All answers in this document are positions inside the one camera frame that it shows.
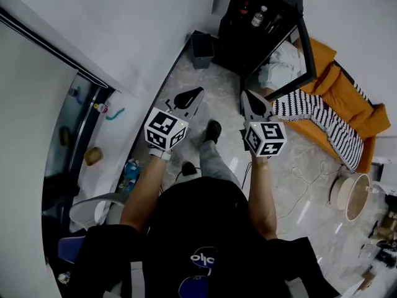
foot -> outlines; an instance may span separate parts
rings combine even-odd
[[[190,176],[191,174],[196,174],[197,170],[193,163],[186,162],[182,165],[182,175]]]
[[[215,143],[217,143],[218,138],[221,135],[221,132],[222,132],[221,124],[219,122],[217,122],[216,120],[211,120],[207,126],[207,131],[205,133],[204,142],[212,140]]]

white cable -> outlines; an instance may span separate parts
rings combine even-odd
[[[278,217],[277,220],[284,219],[284,218],[286,218],[287,216],[289,216],[289,215],[292,213],[292,211],[293,211],[293,210],[295,209],[295,207],[298,205],[298,203],[299,203],[299,201],[302,199],[302,197],[305,196],[305,194],[308,192],[309,186],[312,185],[313,183],[315,183],[315,182],[321,177],[321,175],[323,175],[323,176],[330,176],[330,175],[332,175],[332,174],[339,173],[340,170],[342,169],[342,167],[343,167],[343,166],[341,166],[341,167],[339,168],[338,171],[330,172],[330,173],[324,173],[323,171],[325,170],[325,161],[322,161],[322,162],[320,163],[320,174],[318,175],[318,177],[317,177],[314,181],[309,182],[309,181],[306,180],[306,178],[302,175],[301,169],[298,168],[297,166],[294,166],[294,167],[291,169],[291,175],[292,175],[295,179],[299,179],[299,180],[303,181],[303,182],[306,183],[308,186],[306,187],[305,192],[304,192],[304,193],[299,197],[299,199],[296,201],[296,203],[295,203],[295,205],[292,207],[291,211],[290,211],[287,215]],[[294,171],[295,169],[297,169],[297,170],[300,172],[300,177],[297,177],[297,176],[294,175],[293,171]]]

white wall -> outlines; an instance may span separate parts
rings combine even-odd
[[[144,101],[153,100],[197,18],[212,8],[212,0],[20,1],[55,30],[45,38],[59,34],[84,55],[77,61],[90,61],[113,87]]]
[[[0,24],[0,296],[60,297],[42,241],[45,162],[76,70]]]
[[[397,137],[378,137],[372,162],[397,165]]]
[[[218,33],[230,0],[217,0],[207,29]],[[309,34],[337,51],[336,60],[373,103],[385,103],[397,135],[397,0],[303,0]]]
[[[106,83],[116,89],[121,89],[121,85],[109,74],[97,66],[88,56],[83,54],[69,40],[64,38],[58,31],[44,21],[39,15],[34,13],[31,8],[21,0],[0,0],[0,6],[8,11],[16,19],[22,21],[28,28],[44,37],[47,42],[62,50],[74,60],[82,64],[86,69],[97,76],[100,76]]]

gray pants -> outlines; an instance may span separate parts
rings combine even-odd
[[[212,140],[204,142],[200,147],[200,168],[201,176],[231,181],[241,187],[234,173],[223,162],[218,150],[216,150],[215,142]],[[176,183],[187,182],[198,177],[200,177],[199,173],[190,176],[180,175]]]

gray trash can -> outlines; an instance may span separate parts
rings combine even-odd
[[[214,56],[210,34],[192,34],[192,61],[194,68],[208,68]]]

